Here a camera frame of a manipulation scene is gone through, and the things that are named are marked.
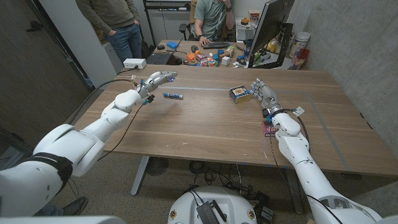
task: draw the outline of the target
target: person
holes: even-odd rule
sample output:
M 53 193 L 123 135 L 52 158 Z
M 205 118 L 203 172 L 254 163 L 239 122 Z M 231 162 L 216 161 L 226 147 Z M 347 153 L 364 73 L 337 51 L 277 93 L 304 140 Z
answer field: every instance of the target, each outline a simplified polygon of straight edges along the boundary
M 80 215 L 80 213 L 85 209 L 87 203 L 88 199 L 86 197 L 80 197 L 63 208 L 58 208 L 48 203 L 41 210 L 39 210 L 34 216 Z
M 224 41 L 221 38 L 224 24 L 228 30 L 235 25 L 233 10 L 234 0 L 198 0 L 189 40 L 199 41 L 200 46 Z
M 76 0 L 81 13 L 101 29 L 122 63 L 141 58 L 139 15 L 132 0 Z

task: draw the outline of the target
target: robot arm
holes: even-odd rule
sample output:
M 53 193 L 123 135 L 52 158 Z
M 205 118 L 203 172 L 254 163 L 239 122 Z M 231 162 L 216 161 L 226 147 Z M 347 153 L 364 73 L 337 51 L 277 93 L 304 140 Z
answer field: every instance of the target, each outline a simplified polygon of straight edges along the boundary
M 278 103 L 276 94 L 263 81 L 257 79 L 253 82 L 251 93 L 259 99 L 272 124 L 279 129 L 275 134 L 279 151 L 293 165 L 317 224 L 339 223 L 322 204 L 342 223 L 375 223 L 382 219 L 371 208 L 344 197 L 331 186 L 308 152 L 310 145 L 300 132 L 300 125 L 285 113 L 286 110 Z
M 128 121 L 132 107 L 150 103 L 159 85 L 174 81 L 176 72 L 155 72 L 137 90 L 119 94 L 100 119 L 83 130 L 62 124 L 49 132 L 33 155 L 19 165 L 0 171 L 0 217 L 32 216 L 67 183 L 90 170 L 106 141 Z

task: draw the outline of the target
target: man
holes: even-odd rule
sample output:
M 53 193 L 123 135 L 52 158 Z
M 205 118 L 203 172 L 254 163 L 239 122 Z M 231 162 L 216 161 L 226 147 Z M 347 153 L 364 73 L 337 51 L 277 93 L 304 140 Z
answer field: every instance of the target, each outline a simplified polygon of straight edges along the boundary
M 200 46 L 224 41 L 221 38 L 224 24 L 228 30 L 235 25 L 233 7 L 234 0 L 198 0 L 190 40 L 198 40 Z
M 132 0 L 76 0 L 81 13 L 100 28 L 120 61 L 141 58 L 139 15 Z

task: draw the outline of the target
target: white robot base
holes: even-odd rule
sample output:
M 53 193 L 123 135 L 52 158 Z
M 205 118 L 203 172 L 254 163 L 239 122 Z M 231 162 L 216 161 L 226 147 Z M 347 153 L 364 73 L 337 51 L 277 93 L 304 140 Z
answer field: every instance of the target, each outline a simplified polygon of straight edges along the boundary
M 202 205 L 203 203 L 200 198 L 205 203 L 212 202 L 213 200 L 217 202 L 224 214 L 224 217 L 226 217 L 226 222 L 224 222 L 214 208 L 213 211 L 219 223 L 257 223 L 253 207 L 236 191 L 225 187 L 206 186 L 195 188 L 194 191 L 191 190 L 191 192 L 192 194 L 190 192 L 183 194 L 174 202 L 170 209 L 168 224 L 202 224 L 202 221 L 198 216 L 197 205 L 195 202 L 196 199 L 199 206 Z

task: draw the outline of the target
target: shoe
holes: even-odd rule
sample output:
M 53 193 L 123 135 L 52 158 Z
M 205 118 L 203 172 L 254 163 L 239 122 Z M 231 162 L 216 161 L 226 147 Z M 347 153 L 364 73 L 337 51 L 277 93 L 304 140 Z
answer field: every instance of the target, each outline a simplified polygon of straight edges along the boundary
M 79 215 L 86 207 L 88 199 L 86 197 L 80 197 L 74 200 L 69 205 L 63 207 L 63 216 Z

